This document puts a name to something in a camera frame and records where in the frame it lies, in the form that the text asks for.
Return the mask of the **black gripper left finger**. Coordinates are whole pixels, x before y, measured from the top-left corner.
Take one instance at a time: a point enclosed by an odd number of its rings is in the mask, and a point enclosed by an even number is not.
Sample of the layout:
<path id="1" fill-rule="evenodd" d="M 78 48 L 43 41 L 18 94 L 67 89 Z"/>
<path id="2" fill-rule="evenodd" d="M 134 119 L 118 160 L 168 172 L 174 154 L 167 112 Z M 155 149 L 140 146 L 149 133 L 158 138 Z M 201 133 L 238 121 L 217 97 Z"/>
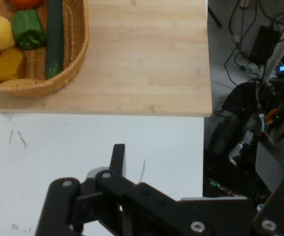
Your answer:
<path id="1" fill-rule="evenodd" d="M 80 182 L 53 181 L 46 195 L 37 236 L 81 236 L 86 223 L 98 221 L 115 236 L 180 236 L 176 203 L 147 184 L 123 176 L 125 145 L 113 147 L 109 167 Z"/>

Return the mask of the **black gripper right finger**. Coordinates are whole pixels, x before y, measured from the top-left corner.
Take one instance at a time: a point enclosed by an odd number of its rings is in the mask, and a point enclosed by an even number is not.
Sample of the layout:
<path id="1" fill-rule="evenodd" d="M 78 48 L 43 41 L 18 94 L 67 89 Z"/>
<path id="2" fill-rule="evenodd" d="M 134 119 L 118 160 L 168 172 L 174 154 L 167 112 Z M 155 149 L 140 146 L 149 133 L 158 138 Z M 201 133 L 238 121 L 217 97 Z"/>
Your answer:
<path id="1" fill-rule="evenodd" d="M 252 220 L 257 236 L 284 236 L 284 181 Z"/>

